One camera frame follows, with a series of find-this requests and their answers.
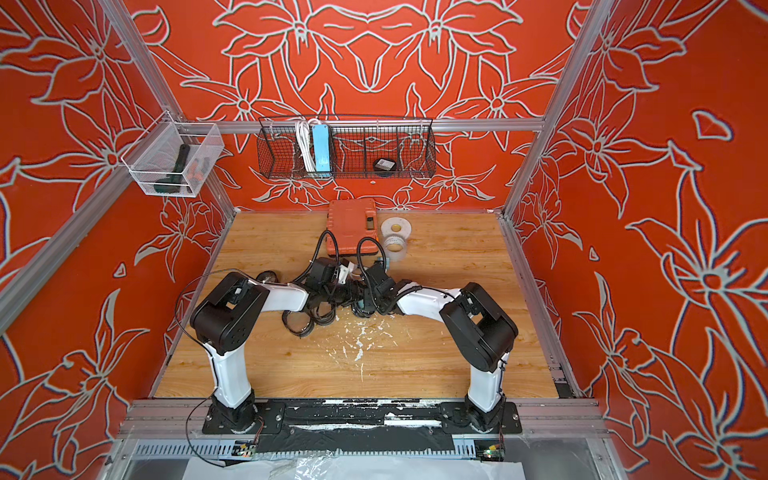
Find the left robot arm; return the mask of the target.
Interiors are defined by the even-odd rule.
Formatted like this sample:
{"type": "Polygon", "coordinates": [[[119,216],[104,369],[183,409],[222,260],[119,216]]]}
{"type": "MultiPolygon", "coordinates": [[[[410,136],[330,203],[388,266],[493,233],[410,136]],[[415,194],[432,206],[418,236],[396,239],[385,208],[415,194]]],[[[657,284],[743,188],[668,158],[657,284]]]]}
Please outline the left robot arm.
{"type": "Polygon", "coordinates": [[[281,314],[283,326],[304,338],[336,320],[336,309],[356,301],[348,289],[356,265],[319,258],[294,280],[282,283],[273,270],[252,277],[227,273],[196,307],[190,325],[205,349],[214,378],[209,415],[225,428],[243,431],[256,419],[255,394],[247,376],[245,344],[263,312],[281,314]]]}

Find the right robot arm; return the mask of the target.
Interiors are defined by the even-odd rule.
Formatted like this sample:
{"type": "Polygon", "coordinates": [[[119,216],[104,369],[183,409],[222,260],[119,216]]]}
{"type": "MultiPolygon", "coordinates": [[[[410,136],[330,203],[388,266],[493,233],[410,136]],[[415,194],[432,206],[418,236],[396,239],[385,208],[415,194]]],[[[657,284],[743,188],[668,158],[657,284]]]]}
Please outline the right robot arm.
{"type": "Polygon", "coordinates": [[[503,417],[503,375],[519,329],[478,283],[459,289],[395,281],[375,263],[351,283],[352,305],[360,314],[418,316],[442,323],[470,365],[467,415],[487,430],[503,417]]]}

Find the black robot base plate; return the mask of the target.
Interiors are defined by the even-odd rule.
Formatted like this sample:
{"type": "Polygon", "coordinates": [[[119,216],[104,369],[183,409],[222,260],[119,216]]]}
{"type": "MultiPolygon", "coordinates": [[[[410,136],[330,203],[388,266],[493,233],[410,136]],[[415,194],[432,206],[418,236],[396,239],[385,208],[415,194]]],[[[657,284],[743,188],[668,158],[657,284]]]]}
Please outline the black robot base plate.
{"type": "Polygon", "coordinates": [[[202,424],[204,435],[239,436],[258,454],[482,458],[521,432],[514,403],[501,400],[484,413],[467,399],[251,399],[231,412],[213,400],[202,424]]]}

